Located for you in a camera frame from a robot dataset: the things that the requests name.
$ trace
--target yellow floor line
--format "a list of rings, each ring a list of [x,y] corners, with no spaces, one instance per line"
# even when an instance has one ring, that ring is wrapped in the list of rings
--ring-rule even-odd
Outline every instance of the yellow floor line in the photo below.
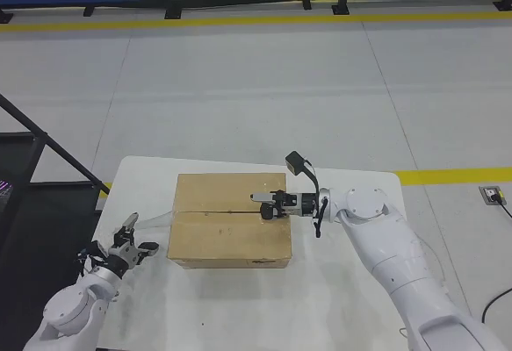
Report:
[[[402,186],[512,182],[512,167],[396,170]],[[105,183],[110,189],[111,183]],[[102,191],[100,197],[107,197]]]
[[[166,27],[195,27],[204,25],[301,25],[343,22],[472,21],[489,19],[512,19],[512,11],[349,16],[316,15],[276,17],[194,18],[156,21],[41,23],[26,25],[9,24],[0,25],[0,32],[93,31],[121,29],[150,29]]]

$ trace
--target floor tile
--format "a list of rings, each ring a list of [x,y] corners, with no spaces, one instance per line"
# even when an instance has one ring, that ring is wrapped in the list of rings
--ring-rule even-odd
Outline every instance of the floor tile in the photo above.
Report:
[[[512,183],[501,186],[512,213]],[[475,318],[499,293],[512,287],[512,220],[487,206],[477,184],[427,187],[429,200]],[[487,323],[512,350],[512,293],[496,302]]]
[[[511,21],[365,27],[418,168],[512,166]]]
[[[362,30],[238,31],[133,37],[94,171],[113,177],[129,154],[282,164],[293,149],[325,168],[414,167]]]
[[[0,92],[91,168],[129,35],[0,35]],[[0,109],[0,132],[17,131],[26,129]],[[51,150],[44,153],[33,178],[78,179],[83,178]]]

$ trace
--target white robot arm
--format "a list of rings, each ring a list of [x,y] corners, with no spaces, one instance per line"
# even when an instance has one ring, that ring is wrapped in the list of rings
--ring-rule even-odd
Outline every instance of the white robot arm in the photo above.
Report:
[[[24,351],[94,351],[105,313],[116,296],[125,272],[141,264],[158,251],[158,244],[134,245],[134,224],[139,215],[133,213],[114,234],[107,255],[96,241],[83,255],[98,256],[91,272],[76,284],[57,292],[43,310],[43,320]]]
[[[429,271],[418,237],[381,189],[318,190],[305,159],[293,152],[286,160],[293,174],[303,172],[311,178],[316,194],[252,194],[253,201],[262,203],[262,218],[315,214],[317,237],[323,219],[334,222],[338,218],[367,270],[393,300],[404,321],[410,350],[506,350],[489,328],[460,311],[443,292]]]

